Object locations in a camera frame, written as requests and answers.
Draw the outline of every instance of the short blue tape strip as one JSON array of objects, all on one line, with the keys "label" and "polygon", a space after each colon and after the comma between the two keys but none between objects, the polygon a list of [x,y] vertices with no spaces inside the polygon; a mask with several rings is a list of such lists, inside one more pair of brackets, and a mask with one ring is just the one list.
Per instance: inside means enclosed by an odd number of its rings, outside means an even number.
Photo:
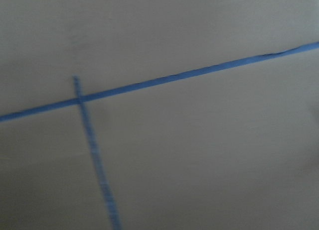
[{"label": "short blue tape strip", "polygon": [[[161,78],[157,78],[157,79],[153,79],[153,80],[149,80],[149,81],[145,81],[141,83],[131,84],[124,87],[119,87],[119,88],[115,88],[115,89],[111,89],[107,91],[89,94],[89,95],[83,96],[83,101],[84,102],[93,101],[96,99],[110,97],[110,96],[118,95],[121,93],[131,92],[131,91],[135,91],[135,90],[139,90],[139,89],[143,89],[147,87],[152,87],[152,86],[156,86],[156,85],[160,85],[160,84],[164,84],[168,82],[182,80],[185,78],[200,76],[207,73],[217,72],[217,71],[221,71],[221,70],[225,70],[225,69],[229,69],[233,67],[244,66],[244,65],[248,65],[248,64],[252,64],[256,62],[262,62],[269,59],[284,57],[284,56],[288,56],[288,55],[292,55],[292,54],[296,54],[300,52],[306,52],[306,51],[310,51],[317,48],[319,48],[319,42],[306,44],[306,45],[303,45],[294,49],[290,49],[284,52],[271,53],[271,54],[238,59],[235,61],[225,62],[219,65],[204,67],[201,69],[196,69],[196,70],[192,70],[188,72],[182,72],[176,75],[161,77]],[[46,112],[53,109],[59,109],[59,108],[67,107],[67,106],[72,106],[72,105],[75,105],[76,103],[77,103],[76,99],[69,99],[66,101],[57,102],[57,103],[53,103],[53,104],[49,104],[49,105],[45,105],[41,107],[35,107],[35,108],[27,109],[24,111],[16,112],[16,113],[6,114],[6,115],[0,116],[0,122],[24,117],[27,115],[34,115],[37,113]]]},{"label": "short blue tape strip", "polygon": [[109,217],[111,220],[113,230],[121,230],[122,227],[121,227],[121,222],[120,222],[119,214],[117,211],[116,203],[112,195],[109,182],[106,178],[105,170],[103,168],[100,150],[99,150],[99,146],[93,131],[93,126],[90,121],[90,116],[83,101],[80,80],[78,77],[74,77],[73,80],[74,80],[75,92],[77,95],[76,102],[79,105],[81,110],[83,125],[85,127],[87,139],[89,142],[90,152],[91,152],[93,164],[95,167],[95,172],[98,177],[100,188],[103,193],[104,203],[109,212]]}]

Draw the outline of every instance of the vertical blue line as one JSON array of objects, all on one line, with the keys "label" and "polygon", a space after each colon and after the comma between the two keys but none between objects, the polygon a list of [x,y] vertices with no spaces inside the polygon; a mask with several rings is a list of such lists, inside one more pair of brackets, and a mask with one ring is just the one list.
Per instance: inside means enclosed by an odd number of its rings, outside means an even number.
[{"label": "vertical blue line", "polygon": [[85,128],[87,140],[90,146],[90,152],[91,152],[91,157],[93,160],[95,172],[98,177],[100,188],[103,193],[104,203],[109,212],[109,217],[111,220],[113,230],[121,230],[122,227],[121,227],[121,222],[120,222],[119,214],[117,211],[116,203],[112,195],[109,182],[106,178],[105,170],[103,168],[101,154],[100,154],[99,146],[94,134],[93,126],[90,121],[90,116],[83,101],[80,80],[78,77],[74,76],[73,81],[74,81],[75,93],[78,100],[78,105],[81,111],[83,125]]}]

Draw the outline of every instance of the gray surface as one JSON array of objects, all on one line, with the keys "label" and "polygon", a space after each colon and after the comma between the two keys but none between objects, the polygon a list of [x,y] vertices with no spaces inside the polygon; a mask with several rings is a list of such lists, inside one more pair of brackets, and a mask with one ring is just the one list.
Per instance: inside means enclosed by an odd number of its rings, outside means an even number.
[{"label": "gray surface", "polygon": [[[0,114],[318,40],[318,0],[0,2]],[[318,54],[89,103],[124,229],[318,229]],[[0,123],[0,183],[1,229],[110,229],[76,107]]]}]

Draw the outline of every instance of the long blue tape strip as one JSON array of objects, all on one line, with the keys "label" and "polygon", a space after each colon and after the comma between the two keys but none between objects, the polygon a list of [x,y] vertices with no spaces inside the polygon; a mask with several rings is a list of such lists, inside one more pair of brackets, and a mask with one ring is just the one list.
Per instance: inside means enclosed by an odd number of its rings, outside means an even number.
[{"label": "long blue tape strip", "polygon": [[76,101],[81,110],[83,125],[85,127],[88,143],[90,146],[90,152],[91,152],[93,164],[95,167],[95,172],[98,177],[100,188],[103,193],[104,203],[109,212],[109,217],[111,220],[113,230],[121,230],[122,227],[121,227],[121,222],[120,222],[119,214],[117,211],[116,203],[112,195],[109,182],[106,178],[105,170],[103,168],[100,150],[99,150],[99,146],[94,134],[93,126],[90,121],[90,116],[84,104],[80,80],[78,77],[73,77],[73,80],[74,80],[75,93],[77,96]]},{"label": "long blue tape strip", "polygon": [[[274,59],[274,58],[284,57],[284,56],[288,56],[288,55],[292,55],[292,54],[296,54],[296,53],[306,52],[306,51],[310,51],[310,50],[317,49],[317,48],[319,48],[319,42],[314,42],[314,43],[306,44],[306,45],[303,45],[303,46],[300,46],[300,47],[297,47],[294,49],[290,49],[290,50],[287,50],[284,52],[242,58],[242,59],[238,59],[235,61],[225,62],[222,64],[210,66],[210,67],[204,67],[201,69],[182,72],[182,73],[179,73],[176,75],[161,77],[161,78],[157,78],[157,79],[153,79],[153,80],[149,80],[149,81],[145,81],[145,82],[141,82],[141,83],[135,83],[135,84],[131,84],[131,85],[124,86],[124,87],[119,87],[119,88],[115,88],[115,89],[111,89],[111,90],[106,90],[106,91],[102,91],[102,92],[89,94],[89,95],[83,96],[83,101],[89,102],[89,101],[93,101],[96,99],[110,97],[110,96],[118,95],[118,94],[125,93],[125,92],[131,92],[131,91],[135,91],[135,90],[139,90],[139,89],[143,89],[143,88],[147,88],[147,87],[152,87],[152,86],[156,86],[156,85],[160,85],[160,84],[164,84],[164,83],[168,83],[168,82],[182,80],[185,78],[190,78],[190,77],[204,75],[207,73],[217,72],[217,71],[221,71],[221,70],[225,70],[225,69],[229,69],[229,68],[233,68],[233,67],[244,66],[244,65],[248,65],[248,64],[252,64],[252,63],[256,63],[256,62],[266,61],[269,59]],[[27,109],[24,111],[16,112],[16,113],[2,115],[2,116],[0,116],[0,122],[24,117],[27,115],[34,115],[37,113],[46,112],[46,111],[59,109],[59,108],[63,108],[63,107],[68,107],[68,106],[72,106],[72,105],[76,105],[76,104],[77,104],[76,99],[69,99],[69,100],[62,101],[62,102],[56,102],[53,104],[35,107],[35,108]]]}]

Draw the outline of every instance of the blue tape strip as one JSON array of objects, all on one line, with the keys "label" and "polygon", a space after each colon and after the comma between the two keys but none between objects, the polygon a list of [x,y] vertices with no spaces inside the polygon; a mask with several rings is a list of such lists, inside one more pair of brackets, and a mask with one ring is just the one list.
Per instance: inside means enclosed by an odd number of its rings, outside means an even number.
[{"label": "blue tape strip", "polygon": [[112,195],[109,182],[106,178],[105,170],[103,168],[100,150],[99,150],[99,146],[97,144],[93,127],[90,121],[90,116],[83,101],[80,80],[78,77],[74,77],[73,80],[74,80],[75,92],[77,95],[76,101],[81,110],[83,125],[85,127],[87,139],[89,142],[90,152],[91,152],[93,164],[95,167],[95,172],[98,177],[100,188],[103,193],[104,203],[109,212],[109,217],[111,220],[113,230],[121,230],[122,227],[121,227],[121,222],[120,222],[119,214],[117,211],[116,203]]},{"label": "blue tape strip", "polygon": [[[182,72],[176,75],[161,77],[161,78],[157,78],[157,79],[153,79],[153,80],[149,80],[149,81],[145,81],[141,83],[131,84],[124,87],[119,87],[119,88],[115,88],[115,89],[111,89],[107,91],[89,94],[89,95],[83,96],[83,101],[84,102],[93,101],[96,99],[110,97],[110,96],[118,95],[125,92],[131,92],[131,91],[135,91],[135,90],[139,90],[139,89],[143,89],[147,87],[152,87],[152,86],[156,86],[156,85],[160,85],[160,84],[164,84],[168,82],[174,82],[174,81],[182,80],[185,78],[200,76],[207,73],[217,72],[217,71],[221,71],[221,70],[225,70],[225,69],[229,69],[233,67],[244,66],[244,65],[248,65],[248,64],[252,64],[256,62],[262,62],[269,59],[284,57],[284,56],[288,56],[288,55],[292,55],[292,54],[296,54],[300,52],[306,52],[306,51],[310,51],[317,48],[319,48],[319,42],[306,44],[306,45],[303,45],[294,49],[290,49],[284,52],[271,53],[271,54],[238,59],[235,61],[225,62],[219,65],[204,67],[201,69],[196,69],[196,70],[192,70],[188,72]],[[35,107],[35,108],[27,109],[24,111],[16,112],[16,113],[6,114],[6,115],[0,116],[0,122],[24,117],[27,115],[34,115],[37,113],[46,112],[53,109],[59,109],[59,108],[67,107],[67,106],[72,106],[72,105],[75,105],[76,103],[77,103],[76,99],[69,99],[66,101],[57,102],[57,103],[44,105],[40,107]]]}]

